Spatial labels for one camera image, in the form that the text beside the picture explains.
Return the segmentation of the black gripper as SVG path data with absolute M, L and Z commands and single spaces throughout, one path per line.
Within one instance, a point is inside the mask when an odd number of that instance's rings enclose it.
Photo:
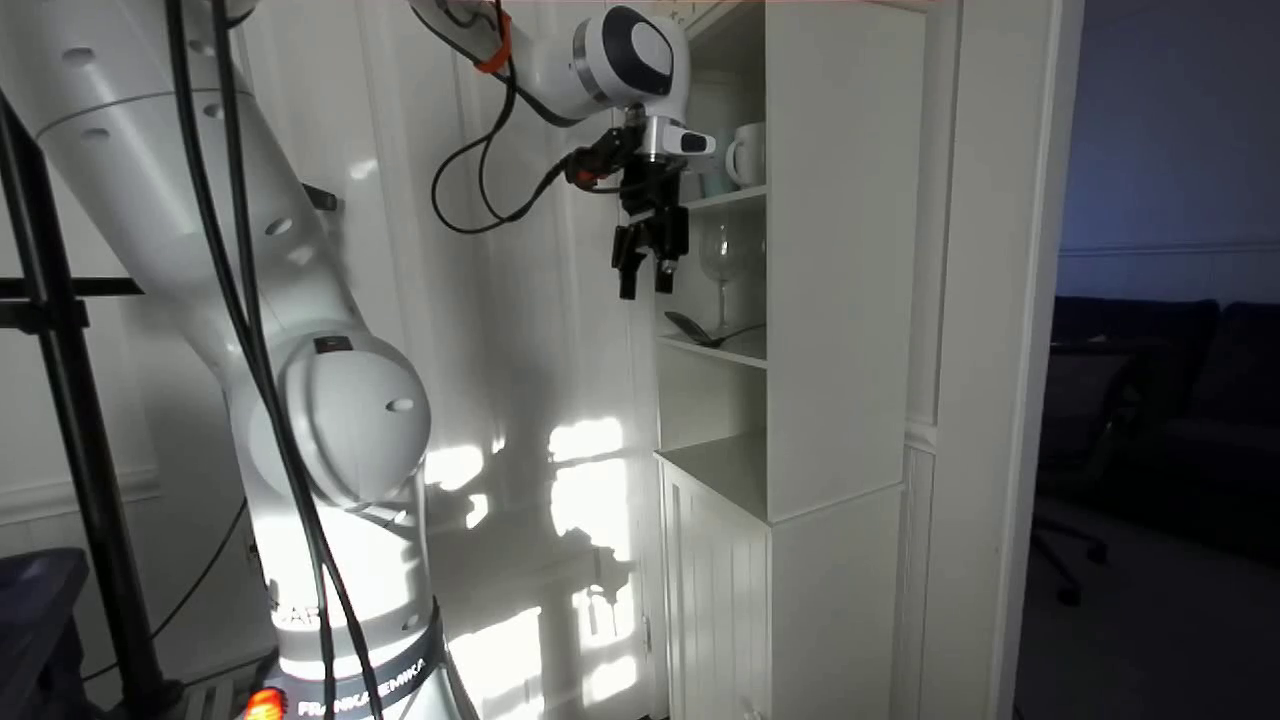
M 644 248 L 656 259 L 656 291 L 675 287 L 675 259 L 688 253 L 688 213 L 678 209 L 678 160 L 627 160 L 622 162 L 622 222 L 617 228 L 617 276 L 618 299 L 637 299 L 637 276 L 644 263 Z

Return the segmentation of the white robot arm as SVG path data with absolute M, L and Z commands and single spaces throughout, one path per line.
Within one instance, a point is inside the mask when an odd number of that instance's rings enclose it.
M 431 405 L 333 259 L 228 33 L 256 0 L 0 0 L 2 113 L 228 401 L 288 720 L 480 720 L 417 470 Z

